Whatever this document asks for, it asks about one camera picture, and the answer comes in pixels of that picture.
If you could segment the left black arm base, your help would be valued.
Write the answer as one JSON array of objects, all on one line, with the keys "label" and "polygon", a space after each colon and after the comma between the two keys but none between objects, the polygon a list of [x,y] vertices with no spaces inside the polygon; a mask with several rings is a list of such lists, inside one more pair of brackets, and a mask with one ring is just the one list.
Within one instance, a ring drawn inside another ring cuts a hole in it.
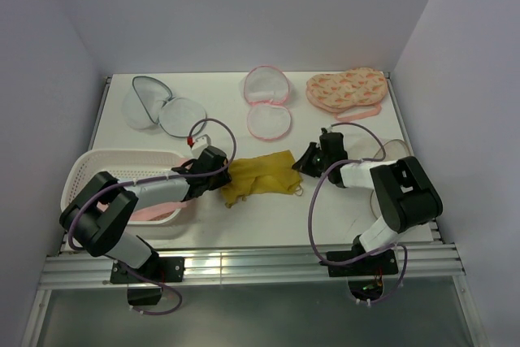
[{"label": "left black arm base", "polygon": [[[183,257],[152,257],[137,269],[121,261],[114,261],[110,273],[111,284],[124,284],[128,287],[127,301],[131,308],[147,315],[170,314],[180,308],[182,295],[168,283],[180,283],[183,278]],[[171,297],[177,302],[170,310],[151,310],[162,298]]]}]

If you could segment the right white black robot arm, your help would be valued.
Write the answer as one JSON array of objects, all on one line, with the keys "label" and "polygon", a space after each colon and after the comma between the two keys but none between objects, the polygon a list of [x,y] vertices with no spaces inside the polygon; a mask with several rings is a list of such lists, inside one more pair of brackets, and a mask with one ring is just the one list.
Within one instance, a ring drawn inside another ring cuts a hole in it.
[{"label": "right white black robot arm", "polygon": [[[379,265],[379,254],[397,245],[411,228],[429,223],[443,212],[440,195],[414,156],[398,160],[349,158],[344,135],[323,128],[319,141],[309,143],[292,169],[318,179],[308,211],[307,231],[314,254],[323,264],[353,268],[367,274]],[[325,181],[341,189],[369,189],[375,193],[380,215],[357,237],[351,258],[332,261],[318,250],[313,234],[314,207]]]}]

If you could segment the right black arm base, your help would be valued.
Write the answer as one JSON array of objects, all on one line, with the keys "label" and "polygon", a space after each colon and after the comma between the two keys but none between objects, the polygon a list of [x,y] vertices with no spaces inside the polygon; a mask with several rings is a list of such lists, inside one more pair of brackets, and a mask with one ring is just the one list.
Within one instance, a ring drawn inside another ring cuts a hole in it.
[{"label": "right black arm base", "polygon": [[357,242],[349,250],[327,251],[325,258],[326,261],[321,260],[319,264],[327,268],[331,278],[366,277],[365,280],[348,282],[353,298],[366,303],[382,298],[384,277],[397,275],[399,271],[394,250],[386,249],[366,255],[362,245]]}]

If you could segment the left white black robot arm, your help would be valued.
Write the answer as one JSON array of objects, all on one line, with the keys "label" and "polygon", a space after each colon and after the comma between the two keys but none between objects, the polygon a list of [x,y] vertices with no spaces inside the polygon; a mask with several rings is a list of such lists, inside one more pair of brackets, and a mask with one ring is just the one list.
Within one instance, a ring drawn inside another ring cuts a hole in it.
[{"label": "left white black robot arm", "polygon": [[151,211],[163,215],[180,203],[200,197],[231,182],[229,160],[209,145],[179,167],[139,180],[122,181],[107,171],[97,173],[59,217],[77,249],[93,257],[106,256],[127,268],[139,281],[160,274],[157,251],[144,239],[126,232],[133,214]]}]

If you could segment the yellow bra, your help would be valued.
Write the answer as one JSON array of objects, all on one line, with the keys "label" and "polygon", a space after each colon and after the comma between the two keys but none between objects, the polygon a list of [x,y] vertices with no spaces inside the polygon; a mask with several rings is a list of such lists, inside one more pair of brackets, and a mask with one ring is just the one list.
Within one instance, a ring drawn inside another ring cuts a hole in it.
[{"label": "yellow bra", "polygon": [[232,181],[220,189],[225,206],[231,208],[238,201],[256,194],[301,196],[302,178],[298,171],[293,170],[295,162],[289,150],[234,160],[228,168]]}]

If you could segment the grey trimmed mesh laundry bag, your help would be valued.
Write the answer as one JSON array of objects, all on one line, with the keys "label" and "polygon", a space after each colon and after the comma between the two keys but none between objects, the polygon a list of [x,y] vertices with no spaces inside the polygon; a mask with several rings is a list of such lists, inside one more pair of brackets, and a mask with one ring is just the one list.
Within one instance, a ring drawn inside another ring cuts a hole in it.
[{"label": "grey trimmed mesh laundry bag", "polygon": [[143,131],[161,128],[167,135],[186,138],[200,133],[207,118],[198,102],[176,95],[162,81],[150,76],[135,76],[121,106],[126,124]]}]

